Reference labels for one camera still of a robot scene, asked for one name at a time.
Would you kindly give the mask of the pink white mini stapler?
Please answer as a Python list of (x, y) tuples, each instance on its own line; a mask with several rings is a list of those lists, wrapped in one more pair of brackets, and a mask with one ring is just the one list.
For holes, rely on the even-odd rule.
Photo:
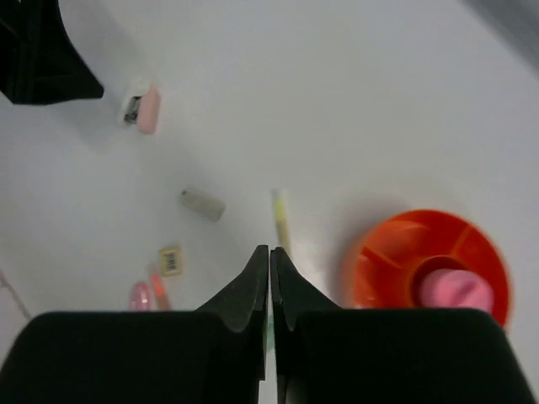
[(135, 126), (142, 134), (153, 135), (157, 130), (161, 100), (161, 93), (152, 82), (137, 78), (122, 99), (117, 119), (119, 124)]

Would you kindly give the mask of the orange highlighter pen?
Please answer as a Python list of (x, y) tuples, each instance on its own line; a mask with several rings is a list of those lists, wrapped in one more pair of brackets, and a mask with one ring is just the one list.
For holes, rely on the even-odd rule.
[(171, 311), (170, 300), (168, 298), (168, 293), (165, 290), (163, 279), (159, 272), (159, 267), (155, 263), (151, 263), (147, 267), (147, 271), (157, 308), (160, 311)]

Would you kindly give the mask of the pink glue bottle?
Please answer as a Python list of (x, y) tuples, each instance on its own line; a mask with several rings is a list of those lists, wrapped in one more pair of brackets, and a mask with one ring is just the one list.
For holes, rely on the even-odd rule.
[(470, 308), (491, 313), (494, 293), (481, 276), (461, 269), (437, 269), (419, 287), (419, 301), (429, 308)]

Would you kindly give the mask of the green capped marker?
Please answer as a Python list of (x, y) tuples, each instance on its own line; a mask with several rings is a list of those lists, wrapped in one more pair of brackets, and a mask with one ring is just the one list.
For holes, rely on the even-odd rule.
[(181, 191), (180, 203), (212, 222), (218, 222), (226, 209), (226, 205), (220, 199), (192, 188)]

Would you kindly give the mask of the yellow green highlighter pen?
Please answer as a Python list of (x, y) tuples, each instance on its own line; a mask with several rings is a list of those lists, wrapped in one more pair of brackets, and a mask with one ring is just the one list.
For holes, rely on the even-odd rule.
[[(291, 239), (286, 214), (285, 194), (281, 189), (273, 189), (271, 191), (271, 197), (278, 246), (282, 247), (287, 253), (290, 253)], [(273, 351), (275, 349), (275, 320), (272, 304), (269, 304), (266, 342), (267, 349), (270, 352)]]

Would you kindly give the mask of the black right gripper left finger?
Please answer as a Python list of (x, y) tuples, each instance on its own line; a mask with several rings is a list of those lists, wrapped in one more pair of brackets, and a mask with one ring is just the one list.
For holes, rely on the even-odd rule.
[(193, 311), (49, 312), (17, 336), (4, 403), (255, 403), (269, 249)]

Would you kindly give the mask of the pink transparent case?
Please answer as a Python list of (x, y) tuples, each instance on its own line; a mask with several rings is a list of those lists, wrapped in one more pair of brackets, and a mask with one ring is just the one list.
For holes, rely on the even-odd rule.
[(131, 311), (150, 311), (152, 309), (152, 292), (147, 282), (140, 281), (133, 284), (129, 295), (129, 308)]

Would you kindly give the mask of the orange round desk organizer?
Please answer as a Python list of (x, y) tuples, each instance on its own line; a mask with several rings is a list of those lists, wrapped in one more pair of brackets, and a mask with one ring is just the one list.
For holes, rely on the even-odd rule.
[(492, 240), (472, 222), (441, 210), (408, 210), (363, 231), (342, 263), (342, 299), (356, 309), (420, 308), (419, 287), (437, 269), (461, 269), (492, 287), (489, 313), (507, 327), (510, 272)]

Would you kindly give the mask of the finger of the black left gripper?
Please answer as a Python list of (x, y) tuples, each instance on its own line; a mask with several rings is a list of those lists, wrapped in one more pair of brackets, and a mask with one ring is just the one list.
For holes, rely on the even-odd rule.
[(67, 35), (57, 0), (1, 2), (1, 92), (12, 104), (103, 97), (103, 85)]

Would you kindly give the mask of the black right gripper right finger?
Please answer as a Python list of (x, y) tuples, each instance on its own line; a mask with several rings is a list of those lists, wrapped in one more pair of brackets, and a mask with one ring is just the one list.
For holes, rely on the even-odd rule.
[(270, 254), (281, 403), (532, 403), (504, 331), (471, 309), (333, 303), (281, 248)]

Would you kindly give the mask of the yellow eraser with barcode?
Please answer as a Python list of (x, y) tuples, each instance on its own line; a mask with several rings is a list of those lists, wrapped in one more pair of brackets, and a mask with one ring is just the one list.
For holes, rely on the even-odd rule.
[(158, 252), (159, 269), (162, 276), (175, 276), (183, 271), (181, 246), (165, 247)]

